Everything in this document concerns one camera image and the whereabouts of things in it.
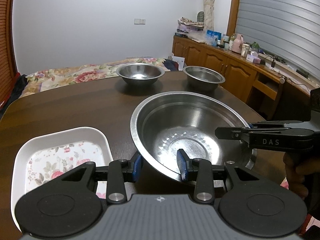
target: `jar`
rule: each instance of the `jar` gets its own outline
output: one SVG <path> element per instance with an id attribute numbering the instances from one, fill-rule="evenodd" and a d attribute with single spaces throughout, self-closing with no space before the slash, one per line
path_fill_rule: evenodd
<path id="1" fill-rule="evenodd" d="M 241 50 L 241 56 L 246 58 L 248 53 L 249 53 L 249 50 L 250 50 L 250 45 L 249 44 L 243 44 L 242 45 L 242 50 Z"/>

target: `floral tray liner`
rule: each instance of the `floral tray liner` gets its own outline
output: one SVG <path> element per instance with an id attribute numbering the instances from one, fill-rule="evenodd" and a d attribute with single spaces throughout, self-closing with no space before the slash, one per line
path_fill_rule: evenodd
<path id="1" fill-rule="evenodd" d="M 89 161 L 95 162 L 97 166 L 105 165 L 101 148 L 88 141 L 40 150 L 28 161 L 25 193 Z M 107 182 L 99 181 L 96 195 L 106 198 L 106 189 Z"/>

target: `cabinet door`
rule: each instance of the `cabinet door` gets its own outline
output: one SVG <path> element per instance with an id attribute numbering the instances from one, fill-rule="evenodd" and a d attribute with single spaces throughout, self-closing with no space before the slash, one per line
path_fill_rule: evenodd
<path id="1" fill-rule="evenodd" d="M 201 57 L 201 50 L 204 50 L 202 47 L 187 44 L 186 48 L 186 55 L 185 55 L 185 63 L 187 66 L 201 66 L 202 57 Z"/>
<path id="2" fill-rule="evenodd" d="M 224 75 L 226 82 L 222 87 L 243 102 L 247 102 L 256 74 L 257 72 L 250 67 L 229 59 Z"/>
<path id="3" fill-rule="evenodd" d="M 206 49 L 204 51 L 203 66 L 221 73 L 227 64 L 227 56 L 214 51 L 214 49 Z"/>
<path id="4" fill-rule="evenodd" d="M 172 53 L 177 57 L 185 57 L 185 46 L 186 42 L 175 39 L 173 42 Z"/>

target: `white tray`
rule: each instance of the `white tray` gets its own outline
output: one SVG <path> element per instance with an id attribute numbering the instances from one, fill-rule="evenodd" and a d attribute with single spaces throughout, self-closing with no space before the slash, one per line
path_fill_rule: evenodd
<path id="1" fill-rule="evenodd" d="M 11 215 L 17 201 L 27 192 L 76 166 L 93 161 L 98 166 L 113 161 L 105 135 L 92 127 L 79 127 L 35 137 L 18 151 L 11 184 Z M 97 195 L 106 198 L 106 182 L 99 182 Z"/>

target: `cloth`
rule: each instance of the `cloth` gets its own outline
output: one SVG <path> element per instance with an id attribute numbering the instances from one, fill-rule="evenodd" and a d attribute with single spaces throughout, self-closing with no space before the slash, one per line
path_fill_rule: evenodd
<path id="1" fill-rule="evenodd" d="M 213 26 L 213 10 L 215 0 L 203 0 L 204 5 L 204 33 L 207 30 L 214 30 Z"/>
<path id="2" fill-rule="evenodd" d="M 164 58 L 134 58 L 126 59 L 102 65 L 83 65 L 80 67 L 57 68 L 42 70 L 27 76 L 28 85 L 21 94 L 21 98 L 50 90 L 57 87 L 73 85 L 96 79 L 116 77 L 116 69 L 128 63 L 147 63 L 170 71 L 164 64 Z"/>
<path id="3" fill-rule="evenodd" d="M 188 18 L 185 18 L 185 17 L 182 17 L 179 21 L 178 21 L 179 24 L 183 24 L 183 25 L 186 25 L 186 26 L 193 26 L 193 27 L 197 27 L 199 29 L 202 29 L 204 27 L 204 23 L 203 22 L 194 22 L 194 21 L 191 21 L 190 19 Z"/>
<path id="4" fill-rule="evenodd" d="M 304 235 L 305 240 L 320 240 L 320 228 L 312 226 Z"/>
<path id="5" fill-rule="evenodd" d="M 173 60 L 166 59 L 163 64 L 167 69 L 170 69 L 170 71 L 177 71 L 179 70 L 179 64 Z"/>
<path id="6" fill-rule="evenodd" d="M 18 78 L 20 77 L 20 73 L 17 72 L 16 75 L 14 76 L 12 82 L 11 82 L 11 87 L 10 87 L 10 91 L 5 95 L 4 100 L 2 102 L 0 102 L 0 109 L 5 105 L 5 103 L 9 100 L 12 90 L 14 89 L 14 86 L 18 80 Z"/>
<path id="7" fill-rule="evenodd" d="M 22 75 L 17 78 L 9 99 L 4 103 L 4 105 L 2 105 L 0 109 L 0 119 L 4 115 L 4 112 L 7 110 L 9 105 L 20 97 L 27 83 L 28 79 L 26 78 L 26 75 Z"/>

